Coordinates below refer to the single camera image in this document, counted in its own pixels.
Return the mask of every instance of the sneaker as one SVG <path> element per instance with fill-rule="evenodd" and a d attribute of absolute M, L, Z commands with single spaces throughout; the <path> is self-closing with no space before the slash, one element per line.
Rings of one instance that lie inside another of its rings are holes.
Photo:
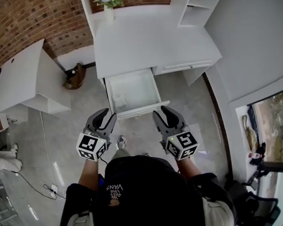
<path fill-rule="evenodd" d="M 15 143 L 15 144 L 13 145 L 12 149 L 14 149 L 14 150 L 15 150 L 15 154 L 16 154 L 16 157 L 17 157 L 17 153 L 18 153 L 18 144 L 17 144 L 17 143 Z"/>
<path fill-rule="evenodd" d="M 149 153 L 144 153 L 142 154 L 143 156 L 148 156 L 148 157 L 152 157 Z"/>
<path fill-rule="evenodd" d="M 126 149 L 127 140 L 124 136 L 119 136 L 117 139 L 117 147 L 119 149 Z"/>

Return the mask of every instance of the white bookshelf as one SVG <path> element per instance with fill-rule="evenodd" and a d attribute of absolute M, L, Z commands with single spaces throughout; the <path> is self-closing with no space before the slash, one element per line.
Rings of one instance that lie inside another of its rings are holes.
<path fill-rule="evenodd" d="M 188 0 L 179 23 L 182 26 L 204 26 L 219 0 Z"/>

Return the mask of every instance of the white table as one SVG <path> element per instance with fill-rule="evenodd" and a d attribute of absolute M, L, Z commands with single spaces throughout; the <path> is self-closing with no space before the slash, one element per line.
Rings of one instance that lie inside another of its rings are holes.
<path fill-rule="evenodd" d="M 70 110 L 70 96 L 62 86 L 66 75 L 43 43 L 34 43 L 1 67 L 0 112 L 11 119 L 27 120 L 27 106 L 49 114 Z"/>

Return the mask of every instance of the gray tile floor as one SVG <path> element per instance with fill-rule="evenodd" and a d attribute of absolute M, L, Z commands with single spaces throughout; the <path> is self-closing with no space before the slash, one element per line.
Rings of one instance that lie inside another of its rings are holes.
<path fill-rule="evenodd" d="M 186 123 L 198 133 L 200 146 L 193 158 L 196 165 L 202 172 L 216 173 L 223 181 L 227 173 L 225 148 L 220 138 L 214 106 L 203 78 L 200 77 L 190 87 L 181 72 L 158 75 L 155 80 L 162 101 L 170 100 L 169 106 L 182 113 Z M 75 145 L 87 118 L 99 109 L 109 108 L 106 92 L 97 79 L 95 67 L 87 70 L 82 87 L 70 93 L 71 111 L 56 115 L 42 113 L 47 149 L 59 194 L 63 194 L 65 189 L 80 177 L 84 159 L 78 156 Z M 45 149 L 39 111 L 29 108 L 29 121 L 11 125 L 8 134 L 8 143 L 19 145 L 18 158 L 23 162 L 20 173 L 36 189 L 49 195 L 43 188 L 43 182 L 51 185 L 54 178 Z M 120 134 L 126 136 L 127 149 L 132 155 L 148 152 L 167 159 L 177 170 L 174 159 L 166 155 L 159 144 L 161 136 L 155 128 L 151 114 L 117 123 L 112 135 L 114 146 L 103 155 L 104 160 L 111 160 L 116 151 L 116 139 Z M 104 174 L 106 165 L 102 161 L 99 164 L 100 173 Z M 42 197 L 30 188 L 23 178 L 9 171 L 0 172 L 0 179 L 20 217 L 13 221 L 13 225 L 59 225 L 64 199 L 53 201 Z M 30 208 L 34 210 L 38 220 L 33 217 Z"/>

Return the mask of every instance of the brick wall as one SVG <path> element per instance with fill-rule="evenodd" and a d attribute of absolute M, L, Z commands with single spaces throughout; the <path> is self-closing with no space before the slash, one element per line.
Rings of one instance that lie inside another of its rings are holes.
<path fill-rule="evenodd" d="M 93 12 L 103 9 L 90 1 Z M 125 5 L 170 1 L 125 0 Z M 0 0 L 0 66 L 42 38 L 52 58 L 93 44 L 81 0 Z"/>

